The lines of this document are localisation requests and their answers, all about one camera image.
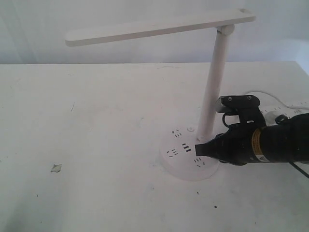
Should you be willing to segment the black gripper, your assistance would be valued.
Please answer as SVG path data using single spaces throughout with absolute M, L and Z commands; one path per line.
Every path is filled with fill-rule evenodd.
M 238 166 L 267 162 L 260 145 L 266 127 L 260 111 L 224 113 L 222 121 L 228 131 L 216 136 L 215 141 L 195 145 L 197 157 L 217 157 L 220 162 Z

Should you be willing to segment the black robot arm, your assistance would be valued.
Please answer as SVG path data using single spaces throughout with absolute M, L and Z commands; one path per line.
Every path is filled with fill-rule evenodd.
M 289 163 L 309 160 L 309 115 L 300 114 L 276 125 L 231 124 L 225 133 L 195 146 L 196 156 L 243 166 L 248 163 Z

